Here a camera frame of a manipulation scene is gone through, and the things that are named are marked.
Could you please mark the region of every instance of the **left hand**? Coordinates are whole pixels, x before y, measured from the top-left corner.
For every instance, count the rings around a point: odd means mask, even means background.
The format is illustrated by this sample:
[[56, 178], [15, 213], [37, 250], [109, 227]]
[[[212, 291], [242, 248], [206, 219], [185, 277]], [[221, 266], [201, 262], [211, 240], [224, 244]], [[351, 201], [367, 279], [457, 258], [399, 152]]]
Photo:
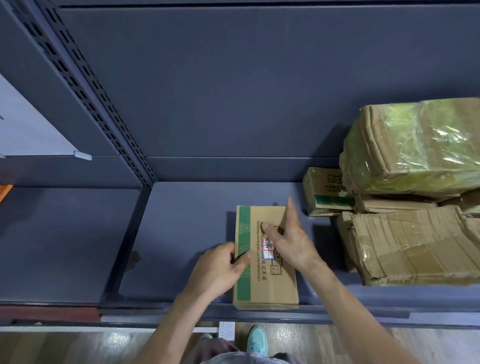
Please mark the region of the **left hand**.
[[232, 242], [207, 250], [193, 269], [184, 292], [193, 297], [204, 297], [210, 303], [232, 288], [250, 264], [251, 254], [244, 253], [232, 264], [234, 253], [235, 244]]

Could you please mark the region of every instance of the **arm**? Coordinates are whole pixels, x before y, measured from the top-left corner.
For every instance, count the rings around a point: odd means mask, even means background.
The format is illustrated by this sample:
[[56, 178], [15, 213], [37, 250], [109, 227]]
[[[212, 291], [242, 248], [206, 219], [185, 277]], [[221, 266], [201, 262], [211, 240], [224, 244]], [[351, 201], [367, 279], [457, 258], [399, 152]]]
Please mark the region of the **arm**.
[[187, 286], [148, 339], [135, 364], [180, 362], [192, 330], [206, 307], [228, 291], [250, 264], [250, 253], [243, 254], [232, 264], [234, 251], [234, 243], [225, 243], [200, 257]]
[[263, 223], [262, 227], [282, 257], [302, 273], [317, 292], [354, 363], [420, 364], [386, 332], [320, 258], [298, 220], [291, 198], [288, 199], [285, 234], [280, 235], [268, 223]]

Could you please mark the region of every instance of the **dark pants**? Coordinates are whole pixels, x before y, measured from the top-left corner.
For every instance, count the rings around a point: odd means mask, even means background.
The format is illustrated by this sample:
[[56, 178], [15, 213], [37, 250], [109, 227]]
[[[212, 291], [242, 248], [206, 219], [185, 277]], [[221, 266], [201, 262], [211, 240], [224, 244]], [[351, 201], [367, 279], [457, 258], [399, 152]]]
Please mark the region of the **dark pants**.
[[[182, 364], [200, 364], [206, 362], [213, 357], [225, 352], [239, 352], [240, 350], [224, 339], [203, 339], [198, 341], [195, 347], [186, 356]], [[302, 364], [294, 355], [285, 352], [279, 352], [272, 358], [285, 360], [290, 364]]]

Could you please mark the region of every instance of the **perforated metal rail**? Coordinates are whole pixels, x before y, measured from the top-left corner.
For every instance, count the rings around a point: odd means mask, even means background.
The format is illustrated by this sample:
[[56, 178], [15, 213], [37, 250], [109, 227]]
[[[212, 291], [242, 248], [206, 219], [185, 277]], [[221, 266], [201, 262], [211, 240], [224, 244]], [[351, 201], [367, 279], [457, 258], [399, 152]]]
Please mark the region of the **perforated metal rail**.
[[47, 0], [8, 0], [8, 3], [133, 173], [144, 186], [151, 188], [158, 180], [155, 173], [57, 15], [55, 6]]

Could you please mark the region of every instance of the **teal sneaker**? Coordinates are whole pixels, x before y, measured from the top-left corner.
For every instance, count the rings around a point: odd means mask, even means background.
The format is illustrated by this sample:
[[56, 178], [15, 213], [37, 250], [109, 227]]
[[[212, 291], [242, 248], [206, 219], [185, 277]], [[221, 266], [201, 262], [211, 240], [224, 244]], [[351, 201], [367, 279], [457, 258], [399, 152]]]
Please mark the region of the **teal sneaker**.
[[263, 327], [255, 325], [250, 330], [247, 340], [247, 352], [257, 352], [260, 355], [268, 356], [267, 333]]

